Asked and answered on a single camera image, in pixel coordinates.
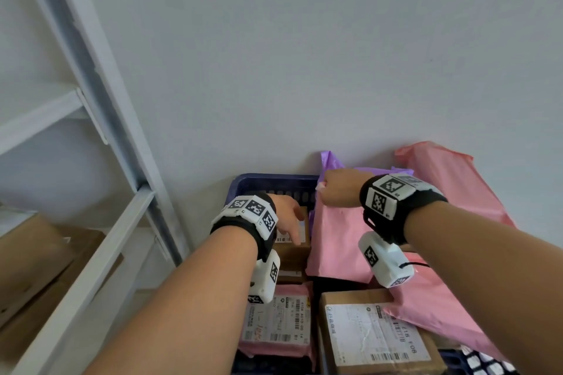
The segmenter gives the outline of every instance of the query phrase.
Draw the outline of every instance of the forearm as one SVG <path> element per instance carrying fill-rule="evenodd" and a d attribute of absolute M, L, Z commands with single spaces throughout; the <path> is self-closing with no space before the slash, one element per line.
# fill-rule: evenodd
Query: forearm
<path fill-rule="evenodd" d="M 85 374 L 230 373 L 257 252 L 245 230 L 215 231 Z"/>
<path fill-rule="evenodd" d="M 560 372 L 562 249 L 443 202 L 413 211 L 404 231 L 522 373 Z"/>

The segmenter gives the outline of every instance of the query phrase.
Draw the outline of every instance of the black wrist strap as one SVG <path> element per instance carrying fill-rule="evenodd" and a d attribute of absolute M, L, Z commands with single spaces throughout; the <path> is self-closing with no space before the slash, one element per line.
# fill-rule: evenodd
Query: black wrist strap
<path fill-rule="evenodd" d="M 248 193 L 245 193 L 244 195 L 256 195 L 256 196 L 260 197 L 261 199 L 264 199 L 265 201 L 270 203 L 272 210 L 274 212 L 276 212 L 276 205 L 274 204 L 274 201 L 266 193 L 264 193 L 264 192 L 248 192 Z M 270 255 L 270 251 L 272 250 L 274 242 L 276 240 L 277 231 L 278 231 L 277 229 L 274 229 L 274 231 L 272 232 L 272 234 L 270 235 L 268 240 L 265 241 L 262 238 L 262 236 L 260 236 L 260 233 L 256 229 L 256 225 L 254 225 L 250 221 L 246 221 L 241 216 L 234 216 L 234 217 L 233 216 L 223 216 L 211 228 L 211 232 L 209 234 L 212 234 L 217 229 L 220 229 L 221 227 L 225 227 L 227 225 L 233 225 L 235 227 L 240 227 L 244 230 L 247 230 L 249 232 L 249 234 L 252 237 L 254 237 L 254 240 L 256 241 L 256 245 L 258 246 L 258 258 L 257 259 L 263 260 L 263 262 L 266 262 L 266 260 L 268 259 L 268 256 Z"/>
<path fill-rule="evenodd" d="M 360 204 L 364 208 L 364 222 L 381 236 L 387 243 L 396 243 L 402 245 L 406 243 L 405 239 L 405 222 L 413 209 L 421 208 L 436 201 L 447 202 L 447 199 L 440 193 L 432 190 L 416 191 L 406 199 L 399 201 L 397 210 L 392 220 L 386 219 L 381 214 L 377 213 L 373 208 L 366 205 L 368 190 L 374 181 L 382 178 L 384 175 L 375 176 L 362 186 L 360 190 Z"/>

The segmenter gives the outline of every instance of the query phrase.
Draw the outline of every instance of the pink plastic bag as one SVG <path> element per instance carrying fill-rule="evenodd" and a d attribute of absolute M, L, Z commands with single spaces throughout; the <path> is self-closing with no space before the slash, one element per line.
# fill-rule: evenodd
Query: pink plastic bag
<path fill-rule="evenodd" d="M 417 253 L 405 255 L 409 261 L 425 262 Z M 434 270 L 415 267 L 415 271 L 411 280 L 389 289 L 395 301 L 384 308 L 386 313 L 498 360 L 506 360 Z"/>
<path fill-rule="evenodd" d="M 323 151 L 321 160 L 323 170 L 319 180 L 324 179 L 324 173 L 328 169 L 344 168 L 331 151 Z M 374 175 L 412 173 L 412 170 L 398 168 L 357 169 L 369 171 Z M 368 230 L 362 208 L 331 208 L 317 199 L 311 234 L 311 253 L 305 270 L 307 275 L 369 283 L 373 274 L 357 247 L 358 240 Z"/>
<path fill-rule="evenodd" d="M 501 201 L 475 169 L 469 154 L 425 141 L 396 150 L 395 157 L 400 164 L 413 169 L 416 177 L 438 187 L 451 204 L 515 226 Z"/>
<path fill-rule="evenodd" d="M 313 282 L 279 284 L 276 286 L 274 300 L 271 303 L 248 304 L 239 350 L 248 357 L 257 354 L 308 356 L 314 371 L 316 351 L 311 330 L 312 299 Z M 303 330 L 299 331 L 295 329 L 295 320 L 298 318 L 299 328 L 303 327 Z"/>

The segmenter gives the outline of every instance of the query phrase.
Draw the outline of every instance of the white wall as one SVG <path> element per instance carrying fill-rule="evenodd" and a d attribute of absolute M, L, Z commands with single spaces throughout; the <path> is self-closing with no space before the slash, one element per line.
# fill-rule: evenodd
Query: white wall
<path fill-rule="evenodd" d="M 0 0 L 0 83 L 73 82 L 34 0 Z M 4 98 L 16 98 L 3 92 Z M 89 120 L 63 120 L 0 156 L 0 202 L 55 222 L 111 226 L 132 198 L 113 153 Z"/>
<path fill-rule="evenodd" d="M 233 176 L 434 140 L 563 246 L 563 0 L 94 0 L 195 242 Z"/>

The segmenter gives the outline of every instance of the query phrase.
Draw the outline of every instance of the black cable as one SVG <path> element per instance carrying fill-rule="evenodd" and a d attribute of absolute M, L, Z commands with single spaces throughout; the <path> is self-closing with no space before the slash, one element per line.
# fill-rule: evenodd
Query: black cable
<path fill-rule="evenodd" d="M 412 262 L 408 262 L 408 263 L 404 262 L 401 265 L 399 265 L 398 267 L 403 268 L 403 267 L 406 267 L 407 265 L 422 265 L 423 267 L 430 267 L 430 265 L 425 264 L 424 262 L 421 262 L 421 263 L 420 262 L 413 262 L 413 263 Z"/>

